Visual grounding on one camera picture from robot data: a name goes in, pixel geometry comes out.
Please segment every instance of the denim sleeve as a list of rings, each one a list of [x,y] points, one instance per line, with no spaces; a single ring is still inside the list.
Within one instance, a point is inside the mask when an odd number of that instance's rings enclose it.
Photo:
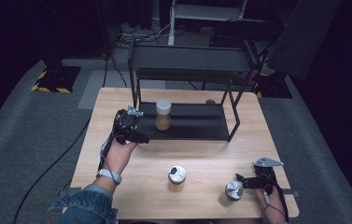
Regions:
[[[89,185],[81,192],[66,195],[49,208],[64,208],[58,223],[106,223],[114,224],[118,210],[112,208],[112,194],[105,189]]]

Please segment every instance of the black cable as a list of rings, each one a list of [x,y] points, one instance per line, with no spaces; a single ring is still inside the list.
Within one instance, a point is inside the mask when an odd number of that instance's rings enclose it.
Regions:
[[[154,39],[156,40],[156,45],[159,45],[159,38],[155,35],[155,31],[153,30],[153,28],[151,30],[153,32],[153,35],[155,36]]]
[[[130,35],[130,34],[136,32],[137,30],[139,30],[140,28],[141,28],[141,27],[138,25],[138,26],[136,26],[136,27],[124,27],[124,28],[121,28],[121,30],[122,30],[122,33],[125,33],[125,34],[127,34],[127,35]]]
[[[159,44],[159,39],[162,38],[163,32],[165,32],[165,34],[167,34],[169,31],[168,27],[170,24],[167,24],[163,29],[161,29],[158,33],[153,33],[151,35],[143,35],[142,37],[139,37],[135,40],[136,44],[142,43],[142,42],[154,42],[156,41]],[[129,36],[124,36],[123,38],[120,39],[120,41],[118,41],[118,44],[120,46],[121,49],[124,49],[124,47],[122,45],[128,45],[130,44],[130,42],[132,41],[132,37],[130,36],[130,38],[128,38]]]
[[[103,87],[106,84],[106,76],[107,76],[107,66],[108,66],[108,55],[106,55],[106,70],[105,70],[105,75],[104,75],[104,81],[103,81]],[[57,162],[59,162],[59,160],[61,160],[65,154],[67,154],[67,152],[74,146],[74,144],[77,142],[77,140],[80,138],[80,136],[85,132],[86,128],[88,127],[89,122],[91,121],[90,117],[88,119],[88,121],[86,122],[85,126],[83,127],[82,131],[79,133],[79,135],[77,136],[77,138],[74,140],[74,142],[71,144],[71,146],[50,166],[48,167],[48,169],[35,181],[35,183],[29,188],[29,190],[26,192],[26,194],[24,195],[23,199],[21,200],[21,203],[19,204],[18,210],[16,211],[15,217],[13,218],[13,224],[16,224],[16,220],[18,219],[18,215],[19,212],[21,211],[21,207],[23,206],[25,200],[27,199],[28,195],[30,194],[30,192],[33,190],[33,188],[35,187],[35,185],[42,179],[42,177],[54,166],[57,164]],[[70,184],[72,181],[72,179],[70,179],[63,187],[63,190],[67,187],[68,184]]]
[[[191,83],[190,81],[188,81],[188,83],[190,83],[190,85],[191,85],[196,91],[198,91],[198,89],[195,87],[195,85],[193,85],[193,83]]]
[[[90,122],[91,118],[88,119],[88,121],[86,122],[85,126],[83,127],[83,129],[81,130],[81,132],[79,133],[79,135],[77,136],[77,138],[74,140],[74,142],[71,144],[70,147],[68,147],[68,149],[54,162],[52,163],[47,170],[44,171],[44,173],[42,173],[42,175],[34,182],[34,184],[27,190],[26,194],[24,194],[23,199],[21,200],[21,203],[18,206],[18,210],[16,211],[16,214],[13,218],[13,224],[16,224],[16,220],[18,219],[18,215],[19,212],[21,211],[21,207],[23,206],[25,200],[27,199],[28,195],[30,194],[30,192],[33,190],[33,188],[36,186],[36,184],[42,179],[42,177],[44,177],[44,175],[54,166],[57,164],[57,162],[59,162],[59,160],[61,160],[65,154],[67,154],[67,152],[74,146],[74,144],[77,142],[77,140],[79,139],[80,136],[82,136],[82,134],[85,132],[86,128],[88,127],[88,124]]]
[[[98,1],[95,1],[95,5],[96,5],[97,15],[99,17],[100,31],[102,33],[103,42],[105,43],[104,47],[106,47],[107,52],[110,52],[111,44],[108,39],[106,23],[104,22],[104,19],[103,19],[104,16],[102,13],[101,5]]]
[[[286,204],[286,199],[284,198],[284,193],[283,190],[280,188],[280,186],[268,175],[257,171],[258,173],[260,173],[261,175],[264,175],[266,178],[268,178],[276,187],[277,191],[278,191],[278,195],[280,197],[280,202],[283,205],[284,208],[284,217],[286,218],[286,221],[289,222],[289,209],[287,208],[287,204]]]
[[[125,78],[123,77],[122,72],[120,71],[120,69],[119,69],[118,66],[117,66],[117,62],[116,62],[115,59],[114,59],[114,55],[112,54],[112,52],[110,52],[110,54],[111,54],[112,63],[114,64],[114,68],[115,68],[115,70],[117,70],[117,72],[120,74],[120,78],[122,79],[123,84],[125,85],[125,88],[127,88],[126,80],[125,80]]]
[[[67,188],[67,186],[69,185],[69,184],[71,184],[71,181],[72,181],[73,179],[70,179],[70,180],[68,180],[68,182],[64,185],[64,187],[63,187],[63,191],[65,190],[65,188]]]
[[[273,208],[274,210],[276,210],[278,213],[280,213],[281,215],[284,216],[284,213],[282,211],[280,211],[278,208],[274,207],[273,205],[267,203],[266,207],[262,210],[262,212],[260,213],[260,216],[263,217],[263,214],[265,213],[266,209],[268,209],[269,207]]]
[[[103,153],[101,153],[101,155],[100,155],[99,169],[103,168],[104,162],[106,160],[106,154],[108,153],[108,150],[111,147],[112,141],[114,139],[116,139],[119,136],[119,134],[121,133],[121,131],[115,133],[115,125],[116,125],[115,120],[117,120],[119,116],[120,116],[120,112],[118,111],[117,114],[115,115],[115,118],[114,118],[114,124],[112,124],[111,133],[109,134],[109,136],[106,140],[107,141],[106,148],[104,149]]]

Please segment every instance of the white shelf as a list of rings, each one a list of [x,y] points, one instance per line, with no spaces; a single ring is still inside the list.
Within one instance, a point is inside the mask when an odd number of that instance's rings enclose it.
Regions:
[[[228,21],[241,19],[240,7],[206,7],[176,4],[175,18],[205,21]]]

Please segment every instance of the watch strap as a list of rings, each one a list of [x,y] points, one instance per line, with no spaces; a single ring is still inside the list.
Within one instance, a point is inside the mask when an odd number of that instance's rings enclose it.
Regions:
[[[114,180],[114,182],[119,185],[120,182],[122,181],[122,177],[113,172],[113,171],[110,171],[110,170],[107,170],[107,169],[101,169],[97,172],[97,176],[96,177],[99,177],[99,176],[105,176],[105,177],[108,177],[108,178],[111,178]]]

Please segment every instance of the human hand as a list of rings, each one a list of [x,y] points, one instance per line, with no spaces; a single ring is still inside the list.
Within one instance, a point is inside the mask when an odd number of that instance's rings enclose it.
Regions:
[[[268,196],[270,204],[265,200],[263,189],[254,189],[254,193],[258,198],[262,213],[269,219],[271,224],[286,221],[283,204],[280,201],[280,195],[275,186],[273,186],[271,195]]]
[[[114,139],[109,147],[108,153],[106,154],[103,168],[121,174],[127,163],[129,163],[133,150],[137,146],[138,144],[135,142],[121,145],[116,139]]]
[[[133,150],[137,147],[137,143],[131,142],[127,145],[121,145],[117,140],[113,140],[106,154],[106,160],[103,168],[121,174],[126,167]],[[108,192],[114,193],[117,185],[113,179],[106,176],[100,176],[93,181],[94,185],[106,189]]]

